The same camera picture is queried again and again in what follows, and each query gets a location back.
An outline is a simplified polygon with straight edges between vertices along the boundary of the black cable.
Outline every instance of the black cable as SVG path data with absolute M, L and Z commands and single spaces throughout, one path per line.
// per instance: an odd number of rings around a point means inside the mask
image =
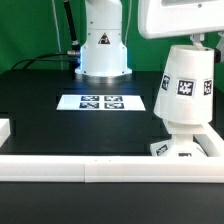
M 29 62 L 27 64 L 24 65 L 23 69 L 27 69 L 30 65 L 32 65 L 35 61 L 37 61 L 36 59 L 42 59 L 42 58 L 49 58 L 49 57 L 56 57 L 56 56 L 63 56 L 63 55 L 67 55 L 67 53 L 65 52 L 59 52 L 59 53 L 52 53 L 52 54 L 44 54 L 44 55 L 40 55 L 32 60 L 29 60 Z
M 76 36 L 75 25 L 69 0 L 64 0 L 64 8 L 67 16 L 69 32 L 72 40 L 72 50 L 80 50 L 80 45 Z
M 24 62 L 30 62 L 32 61 L 32 63 L 37 62 L 37 61 L 41 61 L 41 62 L 73 62 L 71 60 L 61 60 L 61 59 L 26 59 L 26 60 L 21 60 L 19 62 L 17 62 L 15 65 L 13 65 L 13 67 L 11 68 L 11 70 L 14 70 L 17 65 L 22 64 Z

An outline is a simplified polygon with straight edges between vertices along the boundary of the white cable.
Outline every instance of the white cable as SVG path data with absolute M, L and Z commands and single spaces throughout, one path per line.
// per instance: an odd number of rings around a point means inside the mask
M 125 46 L 127 46 L 127 42 L 128 42 L 128 32 L 130 28 L 131 14 L 132 14 L 132 0 L 130 0 L 129 2 L 128 23 L 127 23 L 126 33 L 125 33 L 125 40 L 124 40 Z
M 59 50 L 59 52 L 62 52 L 60 31 L 59 31 L 59 27 L 58 27 L 58 17 L 57 17 L 57 11 L 56 11 L 56 7 L 55 7 L 55 0 L 52 0 L 52 8 L 53 8 L 53 14 L 54 14 L 55 28 L 56 28 L 56 33 L 57 33 L 58 50 Z M 61 62 L 61 70 L 64 70 L 63 62 Z

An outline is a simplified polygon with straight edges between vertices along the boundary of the green background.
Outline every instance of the green background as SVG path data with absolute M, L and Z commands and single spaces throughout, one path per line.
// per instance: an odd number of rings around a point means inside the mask
M 55 0 L 62 51 L 70 49 L 70 36 L 62 0 Z M 70 0 L 76 32 L 81 44 L 86 38 L 85 1 Z M 123 40 L 127 26 L 129 0 L 123 4 Z M 175 44 L 191 44 L 189 36 L 145 40 L 137 27 L 138 1 L 133 11 L 128 36 L 128 64 L 134 71 L 163 71 L 169 49 Z M 204 46 L 216 47 L 217 33 L 206 35 Z M 0 73 L 16 62 L 46 53 L 58 52 L 51 0 L 8 0 L 0 7 Z M 38 62 L 32 68 L 60 69 L 59 63 Z M 215 84 L 224 91 L 224 64 L 215 66 Z

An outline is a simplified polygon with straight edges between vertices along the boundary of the cable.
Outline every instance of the cable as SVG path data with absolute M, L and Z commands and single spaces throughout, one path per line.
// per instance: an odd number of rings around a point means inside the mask
M 61 52 L 61 39 L 60 39 L 60 31 L 58 27 L 58 17 L 57 17 L 57 11 L 55 7 L 55 0 L 52 0 L 52 8 L 53 8 L 53 14 L 54 14 L 54 22 L 55 22 L 55 28 L 57 33 L 57 42 L 58 42 L 58 50 Z M 64 70 L 63 63 L 61 63 L 61 70 Z
M 37 59 L 37 58 L 36 59 L 26 59 L 26 60 L 22 60 L 22 61 L 17 62 L 15 65 L 13 65 L 11 70 L 14 70 L 17 67 L 17 65 L 22 64 L 22 63 L 27 62 L 27 61 L 28 62 L 32 61 L 32 63 L 37 62 L 37 61 L 41 61 L 41 62 L 61 62 L 61 63 L 63 63 L 63 62 L 73 62 L 73 60 L 63 60 L 63 59 Z
M 130 28 L 131 15 L 132 15 L 132 0 L 130 0 L 129 2 L 128 23 L 127 23 L 126 33 L 125 33 L 125 40 L 124 40 L 125 46 L 127 46 L 127 42 L 128 42 L 128 32 Z
M 56 56 L 63 56 L 63 55 L 67 55 L 67 53 L 59 52 L 59 53 L 53 53 L 53 54 L 44 54 L 44 55 L 40 55 L 40 56 L 34 58 L 33 60 L 42 59 L 42 58 L 49 58 L 49 57 L 56 57 Z M 23 69 L 27 69 L 31 64 L 33 64 L 33 62 L 29 61 L 26 65 L 24 65 Z
M 67 16 L 67 22 L 72 40 L 72 50 L 80 50 L 80 45 L 76 36 L 75 25 L 73 21 L 72 11 L 69 0 L 64 0 L 64 8 Z

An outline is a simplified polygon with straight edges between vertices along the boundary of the black table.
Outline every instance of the black table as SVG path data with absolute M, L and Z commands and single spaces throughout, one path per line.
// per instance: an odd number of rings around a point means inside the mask
M 136 72 L 134 81 L 108 86 L 77 82 L 69 72 L 8 71 L 0 76 L 0 117 L 10 118 L 12 135 L 1 154 L 150 156 L 150 143 L 169 138 L 152 113 L 160 80 Z M 146 111 L 56 111 L 62 94 L 140 95 Z M 215 90 L 212 126 L 222 137 L 223 97 Z M 0 184 L 4 224 L 219 224 L 223 207 L 223 184 Z

